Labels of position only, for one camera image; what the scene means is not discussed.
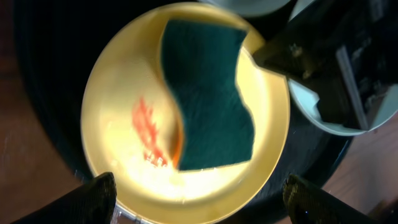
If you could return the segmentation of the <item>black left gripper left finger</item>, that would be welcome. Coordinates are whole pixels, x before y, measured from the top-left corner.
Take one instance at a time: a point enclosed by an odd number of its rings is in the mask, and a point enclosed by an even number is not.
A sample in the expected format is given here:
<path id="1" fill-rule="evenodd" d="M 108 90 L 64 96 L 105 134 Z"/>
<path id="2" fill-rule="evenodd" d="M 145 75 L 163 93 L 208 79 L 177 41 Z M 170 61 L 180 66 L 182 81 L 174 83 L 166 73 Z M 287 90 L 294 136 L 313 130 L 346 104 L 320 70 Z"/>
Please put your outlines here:
<path id="1" fill-rule="evenodd" d="M 114 175 L 105 172 L 14 224 L 110 224 L 116 206 Z"/>

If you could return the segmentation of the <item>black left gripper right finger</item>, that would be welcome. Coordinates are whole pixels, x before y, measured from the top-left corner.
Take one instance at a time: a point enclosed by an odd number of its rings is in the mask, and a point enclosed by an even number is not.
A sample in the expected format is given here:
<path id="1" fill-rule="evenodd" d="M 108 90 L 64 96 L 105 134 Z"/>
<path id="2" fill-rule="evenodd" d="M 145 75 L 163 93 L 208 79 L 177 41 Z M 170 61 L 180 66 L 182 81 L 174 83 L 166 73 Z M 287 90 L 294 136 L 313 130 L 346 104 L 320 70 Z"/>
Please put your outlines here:
<path id="1" fill-rule="evenodd" d="M 290 221 L 294 224 L 366 224 L 377 222 L 297 175 L 289 175 L 289 178 L 285 181 L 283 201 Z"/>

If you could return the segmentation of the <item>yellow plate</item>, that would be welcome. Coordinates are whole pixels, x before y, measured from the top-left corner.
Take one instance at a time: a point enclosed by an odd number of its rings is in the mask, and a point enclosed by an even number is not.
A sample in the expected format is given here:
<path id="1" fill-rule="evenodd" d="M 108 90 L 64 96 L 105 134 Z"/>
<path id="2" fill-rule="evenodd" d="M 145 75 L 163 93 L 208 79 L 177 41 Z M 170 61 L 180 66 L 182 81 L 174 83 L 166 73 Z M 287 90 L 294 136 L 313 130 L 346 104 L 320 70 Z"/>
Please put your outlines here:
<path id="1" fill-rule="evenodd" d="M 190 172 L 175 168 L 182 121 L 159 61 L 170 19 L 247 31 L 235 84 L 256 132 L 250 161 Z M 92 174 L 113 173 L 116 205 L 124 215 L 149 223 L 214 223 L 237 212 L 261 190 L 282 154 L 290 120 L 287 80 L 252 59 L 264 44 L 243 18 L 198 2 L 148 11 L 109 41 L 86 84 L 81 136 Z"/>

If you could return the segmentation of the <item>green and yellow sponge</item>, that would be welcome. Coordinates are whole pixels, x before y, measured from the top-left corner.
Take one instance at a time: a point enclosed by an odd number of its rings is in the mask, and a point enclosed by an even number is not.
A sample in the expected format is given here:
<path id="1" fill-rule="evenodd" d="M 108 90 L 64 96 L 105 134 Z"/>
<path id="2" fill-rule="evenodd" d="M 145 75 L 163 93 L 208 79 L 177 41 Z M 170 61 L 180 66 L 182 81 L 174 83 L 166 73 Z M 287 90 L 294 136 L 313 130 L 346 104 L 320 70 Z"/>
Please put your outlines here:
<path id="1" fill-rule="evenodd" d="M 236 87 L 247 32 L 214 23 L 172 19 L 160 59 L 183 121 L 180 171 L 209 169 L 252 158 L 254 124 Z"/>

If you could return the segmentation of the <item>mint green plate with stain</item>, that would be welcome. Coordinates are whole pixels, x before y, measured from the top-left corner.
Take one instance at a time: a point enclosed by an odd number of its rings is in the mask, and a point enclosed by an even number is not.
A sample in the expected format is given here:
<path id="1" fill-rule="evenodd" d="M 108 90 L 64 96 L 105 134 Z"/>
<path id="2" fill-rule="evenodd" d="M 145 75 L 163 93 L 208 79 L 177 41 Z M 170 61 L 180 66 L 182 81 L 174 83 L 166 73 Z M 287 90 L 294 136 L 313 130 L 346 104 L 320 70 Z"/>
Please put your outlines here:
<path id="1" fill-rule="evenodd" d="M 206 4 L 229 10 L 244 17 L 257 17 L 270 14 L 290 2 L 290 0 L 198 0 Z"/>

